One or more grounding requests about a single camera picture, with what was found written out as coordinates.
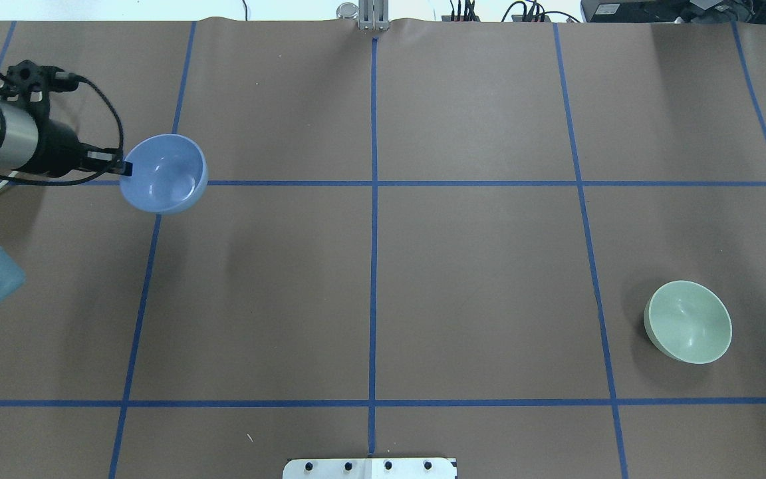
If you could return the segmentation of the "blue bowl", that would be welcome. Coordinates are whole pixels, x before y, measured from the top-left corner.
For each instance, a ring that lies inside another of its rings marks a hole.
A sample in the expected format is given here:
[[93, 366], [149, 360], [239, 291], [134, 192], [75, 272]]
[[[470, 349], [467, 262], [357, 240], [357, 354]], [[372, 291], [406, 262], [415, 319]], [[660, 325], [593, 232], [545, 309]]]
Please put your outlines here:
[[201, 146], [182, 134], [159, 134], [126, 155], [131, 175], [120, 177], [124, 199], [152, 214], [176, 214], [194, 206], [209, 185]]

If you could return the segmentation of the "green bowl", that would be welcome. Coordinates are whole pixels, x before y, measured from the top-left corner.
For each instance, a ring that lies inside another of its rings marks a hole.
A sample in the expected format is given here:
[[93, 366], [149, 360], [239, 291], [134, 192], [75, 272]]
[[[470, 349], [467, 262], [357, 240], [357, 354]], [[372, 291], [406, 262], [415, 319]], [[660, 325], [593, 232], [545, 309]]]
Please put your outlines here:
[[693, 365], [720, 360], [733, 339], [732, 318], [723, 301], [690, 280], [657, 288], [644, 308], [642, 324], [658, 351]]

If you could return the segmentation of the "brown paper table mat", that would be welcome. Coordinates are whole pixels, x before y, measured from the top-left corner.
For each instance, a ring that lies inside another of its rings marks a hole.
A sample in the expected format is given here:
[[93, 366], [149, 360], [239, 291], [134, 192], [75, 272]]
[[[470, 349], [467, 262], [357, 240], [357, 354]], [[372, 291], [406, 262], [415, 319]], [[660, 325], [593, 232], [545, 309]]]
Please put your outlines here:
[[[209, 185], [0, 197], [0, 478], [766, 478], [766, 25], [0, 22]], [[676, 361], [673, 280], [733, 323]]]

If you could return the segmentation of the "black power strip with plugs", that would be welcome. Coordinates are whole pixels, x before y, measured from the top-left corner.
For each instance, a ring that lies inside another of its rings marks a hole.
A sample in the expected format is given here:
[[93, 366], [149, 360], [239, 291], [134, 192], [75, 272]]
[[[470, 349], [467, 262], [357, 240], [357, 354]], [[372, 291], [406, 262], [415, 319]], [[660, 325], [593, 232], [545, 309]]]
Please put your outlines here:
[[[442, 15], [449, 15], [450, 10], [455, 10], [460, 4], [465, 8], [465, 1], [428, 1], [434, 6], [438, 18]], [[496, 22], [501, 21], [508, 6], [514, 1], [476, 1], [476, 13], [481, 21]], [[584, 22], [584, 13], [582, 12], [580, 1], [537, 1], [541, 8], [547, 10], [548, 17], [554, 22], [567, 22], [569, 18], [574, 17], [578, 22]]]

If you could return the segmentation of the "black electronics box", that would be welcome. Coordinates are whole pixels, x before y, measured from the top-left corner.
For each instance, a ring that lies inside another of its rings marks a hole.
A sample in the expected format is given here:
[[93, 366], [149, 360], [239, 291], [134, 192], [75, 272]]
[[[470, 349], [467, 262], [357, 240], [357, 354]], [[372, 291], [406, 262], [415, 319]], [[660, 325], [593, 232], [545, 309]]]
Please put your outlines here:
[[766, 1], [580, 1], [587, 23], [766, 25]]

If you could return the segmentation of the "white metal base plate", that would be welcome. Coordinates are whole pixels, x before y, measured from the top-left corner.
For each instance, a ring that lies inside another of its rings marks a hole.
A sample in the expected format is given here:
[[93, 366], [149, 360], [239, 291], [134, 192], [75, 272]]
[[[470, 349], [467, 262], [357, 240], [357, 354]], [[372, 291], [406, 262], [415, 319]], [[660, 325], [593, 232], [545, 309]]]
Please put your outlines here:
[[283, 478], [457, 478], [455, 458], [309, 458], [290, 460]]

